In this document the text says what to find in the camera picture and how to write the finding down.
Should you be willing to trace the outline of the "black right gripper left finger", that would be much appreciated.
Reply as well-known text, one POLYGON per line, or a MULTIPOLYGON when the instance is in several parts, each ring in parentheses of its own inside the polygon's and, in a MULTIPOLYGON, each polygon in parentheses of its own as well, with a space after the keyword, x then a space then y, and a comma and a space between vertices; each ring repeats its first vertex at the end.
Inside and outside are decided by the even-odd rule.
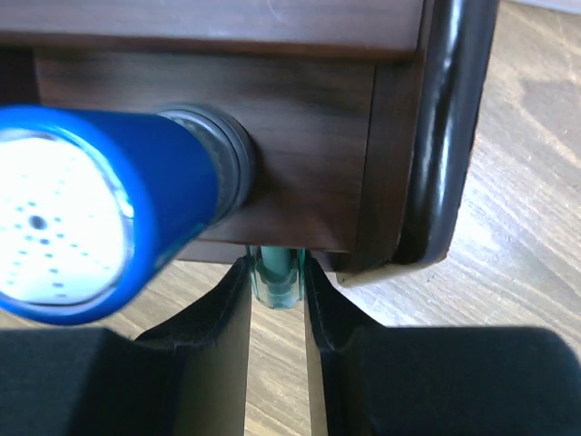
POLYGON ((128 339, 106 328, 1 333, 4 435, 241 435, 249 263, 128 339))

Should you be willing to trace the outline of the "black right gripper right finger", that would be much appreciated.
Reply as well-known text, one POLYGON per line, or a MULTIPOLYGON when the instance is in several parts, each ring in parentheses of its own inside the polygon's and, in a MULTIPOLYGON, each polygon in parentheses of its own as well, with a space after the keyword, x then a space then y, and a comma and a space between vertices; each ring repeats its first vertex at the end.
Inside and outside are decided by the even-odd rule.
POLYGON ((304 267, 315 435, 577 435, 580 364, 535 327, 386 327, 304 267))

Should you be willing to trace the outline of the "green highlighter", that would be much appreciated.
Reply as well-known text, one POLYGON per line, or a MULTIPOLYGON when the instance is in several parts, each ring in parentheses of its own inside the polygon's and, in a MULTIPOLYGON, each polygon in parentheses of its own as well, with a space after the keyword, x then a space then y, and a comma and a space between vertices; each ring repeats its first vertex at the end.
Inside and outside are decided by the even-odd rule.
POLYGON ((261 304, 286 310, 304 299, 304 249, 249 245, 246 256, 253 294, 261 304))

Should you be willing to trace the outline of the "blue and grey glue stick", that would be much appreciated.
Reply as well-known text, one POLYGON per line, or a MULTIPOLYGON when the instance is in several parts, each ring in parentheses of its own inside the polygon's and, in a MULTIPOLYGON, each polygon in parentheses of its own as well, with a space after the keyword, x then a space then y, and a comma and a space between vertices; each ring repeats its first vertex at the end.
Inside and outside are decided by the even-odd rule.
POLYGON ((255 178, 251 138, 207 105, 1 110, 1 306, 53 325, 120 311, 255 178))

